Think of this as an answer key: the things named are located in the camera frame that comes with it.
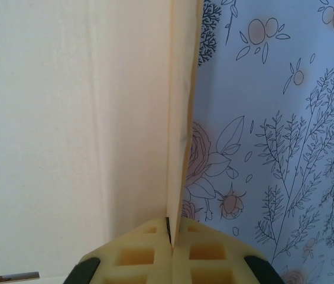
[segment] printed rose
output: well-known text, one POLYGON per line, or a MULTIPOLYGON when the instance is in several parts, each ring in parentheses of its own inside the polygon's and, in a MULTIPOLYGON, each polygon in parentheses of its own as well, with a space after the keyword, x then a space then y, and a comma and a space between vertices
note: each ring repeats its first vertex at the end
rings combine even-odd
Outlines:
POLYGON ((202 208, 196 209, 193 203, 183 200, 183 208, 181 211, 181 216, 194 220, 194 218, 196 217, 196 213, 201 209, 202 208))
POLYGON ((197 181, 205 171, 209 160, 209 137, 198 123, 193 123, 192 146, 185 186, 190 186, 197 181))
POLYGON ((223 196, 222 201, 220 203, 220 208, 222 210, 222 217, 231 220, 238 218, 239 215, 243 212, 243 202, 241 200, 241 197, 243 197, 245 194, 241 196, 234 195, 234 192, 232 191, 232 188, 230 190, 230 193, 226 196, 223 196))
POLYGON ((286 284, 304 284, 304 277, 301 272, 291 270, 281 276, 286 284))

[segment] floral shower curtain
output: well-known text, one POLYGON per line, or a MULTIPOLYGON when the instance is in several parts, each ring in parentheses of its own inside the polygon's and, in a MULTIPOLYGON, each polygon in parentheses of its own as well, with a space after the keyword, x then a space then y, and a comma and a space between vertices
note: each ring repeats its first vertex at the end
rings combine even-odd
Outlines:
POLYGON ((205 0, 182 215, 334 283, 334 0, 205 0))

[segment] black rubber edge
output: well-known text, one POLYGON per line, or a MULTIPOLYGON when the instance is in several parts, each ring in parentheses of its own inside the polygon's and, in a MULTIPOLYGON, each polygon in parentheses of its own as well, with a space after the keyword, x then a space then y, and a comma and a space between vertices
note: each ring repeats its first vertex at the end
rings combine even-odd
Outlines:
POLYGON ((76 265, 63 284, 90 284, 101 260, 92 257, 76 265))
POLYGON ((285 284, 272 265, 257 256, 244 257, 260 284, 285 284))
POLYGON ((169 217, 166 217, 167 231, 169 236, 169 243, 171 243, 171 228, 169 227, 169 217))

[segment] blue patterned curtain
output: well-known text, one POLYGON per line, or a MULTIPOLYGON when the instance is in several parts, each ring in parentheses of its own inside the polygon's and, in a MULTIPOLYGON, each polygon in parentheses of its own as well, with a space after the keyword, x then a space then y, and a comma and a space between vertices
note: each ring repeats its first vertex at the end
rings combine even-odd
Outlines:
POLYGON ((182 214, 334 283, 334 0, 205 0, 182 214))

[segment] light blue fabric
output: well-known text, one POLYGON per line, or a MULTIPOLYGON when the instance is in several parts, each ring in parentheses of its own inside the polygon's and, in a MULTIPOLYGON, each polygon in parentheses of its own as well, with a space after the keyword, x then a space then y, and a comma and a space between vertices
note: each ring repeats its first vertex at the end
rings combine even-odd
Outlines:
POLYGON ((205 0, 183 215, 334 283, 334 0, 205 0))

